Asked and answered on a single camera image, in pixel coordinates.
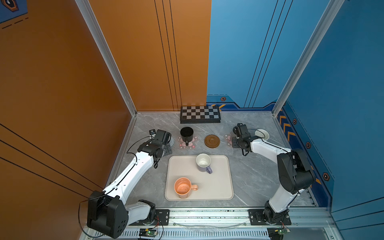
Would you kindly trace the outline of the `pink flower coaster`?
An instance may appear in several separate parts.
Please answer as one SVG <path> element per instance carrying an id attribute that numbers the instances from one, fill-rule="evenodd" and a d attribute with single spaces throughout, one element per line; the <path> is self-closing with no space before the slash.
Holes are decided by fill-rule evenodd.
<path id="1" fill-rule="evenodd" d="M 192 141 L 189 142 L 189 145 L 187 146 L 186 143 L 183 141 L 182 137 L 179 136 L 177 138 L 177 147 L 182 149 L 182 150 L 193 150 L 196 148 L 196 145 L 199 141 L 199 138 L 197 136 L 194 136 Z"/>
<path id="2" fill-rule="evenodd" d="M 226 134 L 225 135 L 225 141 L 227 143 L 227 146 L 229 147 L 233 147 L 233 140 L 232 140 L 233 136 L 231 134 Z"/>

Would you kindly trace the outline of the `brown wooden round coaster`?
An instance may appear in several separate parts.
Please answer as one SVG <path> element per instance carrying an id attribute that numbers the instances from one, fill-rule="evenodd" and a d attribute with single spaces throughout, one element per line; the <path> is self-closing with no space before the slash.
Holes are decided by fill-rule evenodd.
<path id="1" fill-rule="evenodd" d="M 220 145 L 221 141 L 220 141 L 219 137 L 216 135 L 208 135 L 205 137 L 204 142 L 208 148 L 214 149 Z"/>

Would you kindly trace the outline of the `black mug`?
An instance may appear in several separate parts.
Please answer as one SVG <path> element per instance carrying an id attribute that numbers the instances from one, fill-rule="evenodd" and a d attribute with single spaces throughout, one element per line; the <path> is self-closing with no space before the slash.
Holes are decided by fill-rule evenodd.
<path id="1" fill-rule="evenodd" d="M 184 127 L 180 130 L 182 141 L 189 146 L 189 143 L 192 142 L 194 137 L 194 130 L 191 127 Z"/>

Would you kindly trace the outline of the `orange pink mug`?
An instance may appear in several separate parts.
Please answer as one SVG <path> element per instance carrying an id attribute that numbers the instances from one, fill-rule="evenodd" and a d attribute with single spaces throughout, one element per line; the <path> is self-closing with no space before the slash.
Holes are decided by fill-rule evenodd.
<path id="1" fill-rule="evenodd" d="M 181 199 L 188 198 L 193 191 L 198 189 L 198 185 L 193 185 L 188 178 L 179 178 L 174 184 L 174 190 Z"/>

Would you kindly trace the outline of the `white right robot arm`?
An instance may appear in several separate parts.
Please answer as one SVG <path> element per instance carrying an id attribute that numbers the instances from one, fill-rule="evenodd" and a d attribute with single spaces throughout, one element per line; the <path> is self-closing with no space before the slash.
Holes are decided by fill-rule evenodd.
<path id="1" fill-rule="evenodd" d="M 292 150 L 273 145 L 257 136 L 233 137 L 232 141 L 233 147 L 240 148 L 243 156 L 252 152 L 277 164 L 280 186 L 266 202 L 263 220 L 268 225 L 284 223 L 290 204 L 316 181 L 306 154 L 300 149 Z"/>

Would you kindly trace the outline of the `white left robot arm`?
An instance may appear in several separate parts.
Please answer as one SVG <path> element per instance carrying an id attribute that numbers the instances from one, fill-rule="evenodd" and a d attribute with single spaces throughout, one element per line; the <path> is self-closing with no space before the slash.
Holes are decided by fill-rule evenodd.
<path id="1" fill-rule="evenodd" d="M 155 139 L 141 144 L 136 153 L 127 152 L 133 159 L 123 172 L 101 192 L 94 191 L 86 203 L 87 227 L 113 239 L 118 238 L 126 228 L 136 222 L 151 224 L 156 220 L 156 205 L 139 200 L 126 207 L 132 190 L 150 168 L 157 168 L 170 140 Z"/>

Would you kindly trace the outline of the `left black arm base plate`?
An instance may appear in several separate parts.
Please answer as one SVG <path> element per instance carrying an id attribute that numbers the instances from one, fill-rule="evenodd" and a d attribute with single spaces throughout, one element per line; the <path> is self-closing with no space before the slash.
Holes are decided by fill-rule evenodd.
<path id="1" fill-rule="evenodd" d="M 158 223 L 158 220 L 164 227 L 168 226 L 170 220 L 170 210 L 156 209 L 156 214 L 153 220 L 139 220 L 130 224 L 130 226 L 155 226 Z"/>

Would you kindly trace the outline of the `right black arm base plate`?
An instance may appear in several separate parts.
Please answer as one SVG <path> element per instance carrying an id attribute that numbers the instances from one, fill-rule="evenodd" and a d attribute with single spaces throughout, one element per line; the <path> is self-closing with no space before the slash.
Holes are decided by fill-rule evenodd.
<path id="1" fill-rule="evenodd" d="M 248 210 L 252 226 L 290 226 L 292 224 L 289 209 L 275 213 L 272 209 L 250 209 Z"/>

